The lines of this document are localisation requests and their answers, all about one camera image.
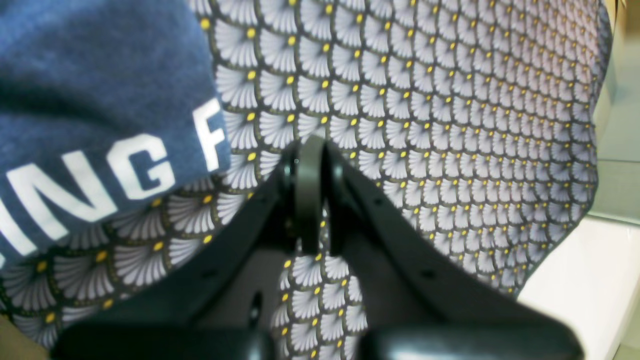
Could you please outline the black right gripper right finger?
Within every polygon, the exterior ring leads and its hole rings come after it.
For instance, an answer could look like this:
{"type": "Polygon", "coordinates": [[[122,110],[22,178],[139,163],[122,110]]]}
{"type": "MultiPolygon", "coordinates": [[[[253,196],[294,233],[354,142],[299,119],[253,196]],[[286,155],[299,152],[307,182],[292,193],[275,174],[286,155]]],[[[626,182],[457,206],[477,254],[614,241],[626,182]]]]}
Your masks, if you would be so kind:
{"type": "Polygon", "coordinates": [[[373,182],[325,145],[327,249],[359,282],[356,360],[583,360],[573,330],[489,287],[427,243],[373,182]]]}

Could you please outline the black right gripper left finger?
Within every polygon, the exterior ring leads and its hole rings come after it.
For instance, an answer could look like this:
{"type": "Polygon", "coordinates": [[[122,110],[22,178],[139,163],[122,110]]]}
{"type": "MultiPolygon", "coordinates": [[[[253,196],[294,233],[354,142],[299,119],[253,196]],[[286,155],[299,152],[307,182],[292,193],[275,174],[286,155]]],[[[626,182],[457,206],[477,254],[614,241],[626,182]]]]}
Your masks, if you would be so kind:
{"type": "Polygon", "coordinates": [[[213,244],[163,280],[69,326],[53,360],[275,360],[285,260],[320,251],[325,140],[294,143],[213,244]]]}

